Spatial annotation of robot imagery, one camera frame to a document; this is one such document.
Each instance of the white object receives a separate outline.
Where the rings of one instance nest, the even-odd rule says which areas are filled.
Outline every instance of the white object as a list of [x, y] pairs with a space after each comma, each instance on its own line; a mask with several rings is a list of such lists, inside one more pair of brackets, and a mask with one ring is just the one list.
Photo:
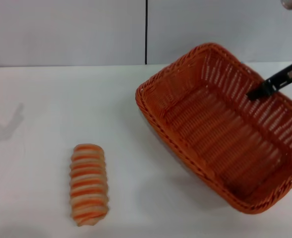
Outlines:
[[[268, 78], [289, 64], [251, 66]], [[135, 90], [162, 67], [0, 68], [0, 238], [292, 237], [292, 190], [263, 214], [239, 213], [158, 140]], [[69, 216], [79, 143], [105, 151], [110, 212], [94, 227]]]

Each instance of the orange and white striped bread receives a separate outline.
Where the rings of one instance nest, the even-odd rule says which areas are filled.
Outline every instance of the orange and white striped bread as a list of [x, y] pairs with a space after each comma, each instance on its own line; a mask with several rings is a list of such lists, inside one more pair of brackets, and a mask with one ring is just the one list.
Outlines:
[[93, 144], [80, 144], [71, 157], [72, 218], [78, 226], [95, 225], [108, 213], [108, 186], [104, 151]]

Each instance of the basket rim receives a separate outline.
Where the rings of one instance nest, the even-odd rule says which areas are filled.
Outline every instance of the basket rim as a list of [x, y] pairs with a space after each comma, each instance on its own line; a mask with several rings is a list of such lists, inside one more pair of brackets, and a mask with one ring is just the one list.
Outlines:
[[[292, 188], [292, 175], [289, 176], [288, 179], [286, 179], [282, 184], [278, 185], [277, 188], [273, 189], [273, 191], [258, 204], [249, 204], [238, 199], [228, 189], [226, 189], [226, 187], [223, 186], [220, 181], [216, 182], [215, 176], [213, 175], [214, 172], [209, 171], [210, 169], [204, 166], [204, 160], [202, 158], [200, 158], [200, 165], [192, 162], [192, 160], [189, 158], [191, 157], [189, 156], [189, 152], [186, 152], [182, 148], [180, 148], [177, 145], [177, 143], [175, 143], [174, 140], [171, 139], [171, 137], [169, 136], [169, 132], [167, 132], [166, 130], [163, 130], [162, 123], [153, 116], [153, 114], [151, 113], [151, 109], [147, 107], [147, 104], [145, 103], [145, 100], [144, 100], [145, 99], [144, 92], [146, 91], [144, 89], [151, 87], [156, 81], [156, 79], [167, 77], [167, 75], [173, 73], [175, 68], [184, 65], [186, 58], [191, 57], [194, 54], [201, 54], [205, 51], [210, 51], [210, 50], [215, 51], [218, 55], [230, 61], [234, 66], [238, 68], [238, 70], [243, 75], [245, 75], [246, 77], [249, 77], [254, 82], [261, 83], [263, 81], [262, 77], [257, 72], [255, 72], [250, 67], [242, 64], [228, 50], [226, 50], [225, 48], [223, 48], [222, 46], [216, 43], [206, 43], [206, 44], [195, 47], [189, 53], [183, 55], [174, 63], [164, 67], [157, 74], [153, 75], [150, 79], [148, 79], [146, 82], [141, 84], [136, 90], [136, 101], [142, 113], [146, 117], [146, 119], [148, 121], [151, 120], [152, 123], [156, 125], [157, 129], [155, 128], [155, 130], [157, 131], [157, 133], [160, 132], [163, 134], [163, 136], [160, 136], [160, 137], [167, 143], [167, 145], [172, 150], [174, 150], [173, 147], [177, 150], [177, 151], [174, 150], [174, 152], [177, 153], [178, 156], [179, 155], [183, 156], [185, 160], [187, 160], [189, 163], [194, 165], [196, 167], [196, 171], [194, 172], [202, 180], [204, 180], [215, 192], [217, 192], [221, 197], [223, 197], [232, 207], [236, 208], [237, 210], [241, 212], [244, 212], [247, 214], [261, 213], [269, 209], [271, 206], [273, 206], [276, 202], [278, 202], [282, 197], [284, 197], [289, 192], [289, 190]], [[280, 92], [275, 94], [274, 97], [277, 97], [277, 99], [279, 99], [279, 101], [281, 101], [282, 104], [284, 104], [290, 110], [292, 110], [291, 99], [289, 99], [288, 97], [286, 97]]]

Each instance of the woven basket bottom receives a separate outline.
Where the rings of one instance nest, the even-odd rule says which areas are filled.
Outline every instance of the woven basket bottom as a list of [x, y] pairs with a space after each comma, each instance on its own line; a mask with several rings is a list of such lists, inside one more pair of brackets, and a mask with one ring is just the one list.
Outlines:
[[244, 122], [208, 86], [194, 90], [163, 118], [196, 153], [195, 158], [213, 168], [217, 180], [241, 200], [246, 201], [286, 162], [279, 148]]

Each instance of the orange wicker basket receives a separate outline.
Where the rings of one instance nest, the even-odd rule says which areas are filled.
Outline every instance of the orange wicker basket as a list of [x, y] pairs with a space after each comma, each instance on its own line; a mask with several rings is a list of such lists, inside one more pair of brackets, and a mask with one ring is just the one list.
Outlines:
[[263, 82], [216, 44], [140, 85], [136, 101], [180, 159], [237, 210], [261, 213], [292, 188], [292, 101], [248, 100]]

